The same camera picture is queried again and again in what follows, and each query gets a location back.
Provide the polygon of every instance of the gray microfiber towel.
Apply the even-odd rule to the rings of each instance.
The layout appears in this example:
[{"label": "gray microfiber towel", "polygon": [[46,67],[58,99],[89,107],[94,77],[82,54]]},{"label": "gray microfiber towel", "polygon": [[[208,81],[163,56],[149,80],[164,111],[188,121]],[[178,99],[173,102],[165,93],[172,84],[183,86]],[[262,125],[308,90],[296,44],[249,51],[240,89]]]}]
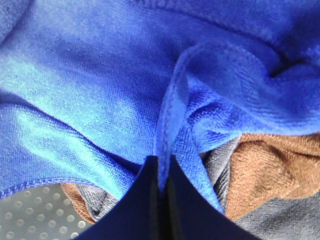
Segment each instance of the gray microfiber towel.
[{"label": "gray microfiber towel", "polygon": [[105,190],[84,184],[76,184],[81,193],[86,207],[96,222],[108,213],[117,203],[117,199]]},{"label": "gray microfiber towel", "polygon": [[235,223],[262,240],[319,240],[320,191],[303,199],[273,198]]},{"label": "gray microfiber towel", "polygon": [[230,181],[230,157],[237,147],[239,139],[240,137],[236,137],[207,154],[201,154],[203,164],[223,210],[226,207]]}]

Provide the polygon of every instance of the fabric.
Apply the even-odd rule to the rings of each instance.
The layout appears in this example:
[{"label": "fabric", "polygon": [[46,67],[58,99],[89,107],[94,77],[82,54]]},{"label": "fabric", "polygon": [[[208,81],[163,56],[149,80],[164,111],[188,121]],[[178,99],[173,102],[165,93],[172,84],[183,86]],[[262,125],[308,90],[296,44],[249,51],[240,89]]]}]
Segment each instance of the fabric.
[{"label": "fabric", "polygon": [[320,190],[320,134],[244,134],[231,156],[226,216],[237,220],[275,197]]},{"label": "fabric", "polygon": [[62,190],[65,195],[71,200],[75,211],[87,222],[94,224],[95,220],[90,216],[87,205],[83,197],[81,196],[76,184],[74,183],[62,183]]},{"label": "fabric", "polygon": [[302,199],[273,198],[235,223],[262,240],[320,239],[320,192]]},{"label": "fabric", "polygon": [[90,216],[96,222],[106,215],[118,201],[101,188],[84,184],[76,184],[76,187],[86,202]]},{"label": "fabric", "polygon": [[30,0],[0,0],[0,43],[15,27]]},{"label": "fabric", "polygon": [[121,199],[148,155],[161,189],[174,154],[222,212],[199,153],[320,131],[319,1],[143,2],[21,8],[0,44],[0,198],[78,183]]},{"label": "fabric", "polygon": [[230,182],[230,157],[235,150],[239,137],[226,142],[204,156],[203,164],[213,185],[222,209],[226,208],[226,198]]}]

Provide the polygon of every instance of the blue microfiber towel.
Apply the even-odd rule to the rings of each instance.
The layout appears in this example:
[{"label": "blue microfiber towel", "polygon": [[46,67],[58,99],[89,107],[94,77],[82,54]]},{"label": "blue microfiber towel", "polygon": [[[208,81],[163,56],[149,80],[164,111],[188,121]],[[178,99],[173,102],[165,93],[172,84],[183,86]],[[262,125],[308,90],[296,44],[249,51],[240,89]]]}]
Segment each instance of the blue microfiber towel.
[{"label": "blue microfiber towel", "polygon": [[49,183],[120,199],[169,156],[222,211],[199,153],[320,131],[318,0],[0,1],[0,198]]}]

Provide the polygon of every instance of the brown microfiber towel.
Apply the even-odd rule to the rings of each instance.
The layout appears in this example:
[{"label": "brown microfiber towel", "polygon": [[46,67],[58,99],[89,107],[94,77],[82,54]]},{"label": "brown microfiber towel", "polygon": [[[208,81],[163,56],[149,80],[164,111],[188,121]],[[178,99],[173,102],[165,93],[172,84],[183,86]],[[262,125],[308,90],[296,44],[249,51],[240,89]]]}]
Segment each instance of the brown microfiber towel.
[{"label": "brown microfiber towel", "polygon": [[94,224],[95,221],[89,214],[85,200],[82,198],[79,190],[74,183],[62,183],[62,190],[65,195],[71,200],[75,211],[88,223]]},{"label": "brown microfiber towel", "polygon": [[319,189],[319,133],[244,134],[230,159],[225,215],[235,221],[272,198],[307,198]]}]

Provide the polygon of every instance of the metal sheet with holes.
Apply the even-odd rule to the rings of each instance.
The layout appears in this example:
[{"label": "metal sheet with holes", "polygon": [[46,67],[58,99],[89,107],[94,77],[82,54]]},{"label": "metal sheet with holes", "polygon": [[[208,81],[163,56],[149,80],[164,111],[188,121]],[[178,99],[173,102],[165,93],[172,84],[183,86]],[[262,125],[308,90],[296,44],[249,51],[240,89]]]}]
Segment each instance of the metal sheet with holes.
[{"label": "metal sheet with holes", "polygon": [[0,240],[70,240],[90,226],[60,184],[30,188],[0,200]]}]

